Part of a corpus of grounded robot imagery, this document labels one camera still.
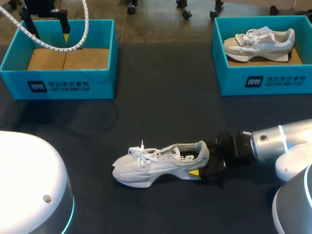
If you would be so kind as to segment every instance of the small hole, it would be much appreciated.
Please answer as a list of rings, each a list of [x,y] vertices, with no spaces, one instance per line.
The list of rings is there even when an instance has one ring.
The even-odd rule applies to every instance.
[[[266,135],[262,135],[261,137],[260,137],[260,140],[266,140],[268,137],[266,136]]]
[[[43,200],[44,202],[49,203],[49,204],[52,202],[52,198],[49,195],[44,195]]]

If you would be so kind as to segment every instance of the dark table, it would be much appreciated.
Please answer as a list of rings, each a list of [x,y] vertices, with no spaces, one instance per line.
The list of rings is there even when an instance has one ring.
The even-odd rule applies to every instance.
[[[121,44],[117,80],[114,100],[82,101],[14,101],[0,81],[0,129],[43,138],[65,162],[75,234],[275,233],[274,165],[229,170],[223,190],[175,178],[127,188],[111,165],[141,140],[163,148],[311,118],[311,95],[221,97],[208,43]]]

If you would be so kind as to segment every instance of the teal box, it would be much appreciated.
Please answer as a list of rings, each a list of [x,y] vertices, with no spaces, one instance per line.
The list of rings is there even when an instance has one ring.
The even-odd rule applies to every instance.
[[[223,41],[264,26],[274,31],[292,28],[303,65],[230,67]],[[216,18],[211,51],[223,96],[312,93],[312,25],[305,16]]]
[[[85,21],[69,20],[67,43],[58,20],[34,23],[43,42],[65,48],[80,41]],[[0,75],[15,100],[114,98],[118,55],[114,20],[90,20],[88,37],[82,46],[109,48],[107,69],[27,71],[35,48],[41,46],[18,29],[0,66]]]

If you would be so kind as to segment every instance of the shoelace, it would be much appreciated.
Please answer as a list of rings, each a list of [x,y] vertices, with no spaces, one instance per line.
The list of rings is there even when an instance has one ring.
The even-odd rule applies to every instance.
[[[137,167],[145,167],[146,164],[150,165],[152,162],[158,162],[158,157],[161,156],[161,153],[171,149],[171,146],[164,148],[162,150],[158,149],[144,149],[143,141],[141,147],[130,147],[128,154],[132,154],[137,157]]]
[[[247,31],[246,34],[236,34],[235,38],[236,41],[242,46],[245,42],[259,42],[260,40],[257,40],[257,36],[253,35],[251,32],[253,32],[255,29],[250,29]]]

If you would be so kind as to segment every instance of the white cable wrap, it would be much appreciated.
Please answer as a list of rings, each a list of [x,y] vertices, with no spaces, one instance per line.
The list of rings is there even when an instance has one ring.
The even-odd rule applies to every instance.
[[[70,51],[74,51],[77,50],[78,48],[80,48],[84,42],[86,41],[86,38],[88,36],[88,31],[89,31],[89,12],[88,12],[88,7],[87,7],[87,3],[85,0],[81,0],[82,4],[83,4],[83,10],[84,10],[84,17],[85,17],[85,25],[84,25],[84,32],[82,35],[81,40],[74,46],[70,47],[70,48],[57,48],[54,47],[52,45],[48,45],[46,43],[44,43],[43,41],[39,40],[38,38],[34,37],[30,32],[27,31],[27,29],[25,29],[19,22],[17,22],[16,19],[13,18],[13,16],[11,16],[3,7],[0,6],[0,12],[4,13],[5,16],[7,16],[9,18],[9,20],[11,20],[11,22],[13,24],[15,24],[24,34],[26,34],[31,40],[33,40],[34,42],[38,43],[39,45],[50,49],[50,50],[54,50],[54,51],[59,51],[59,52],[70,52]]]

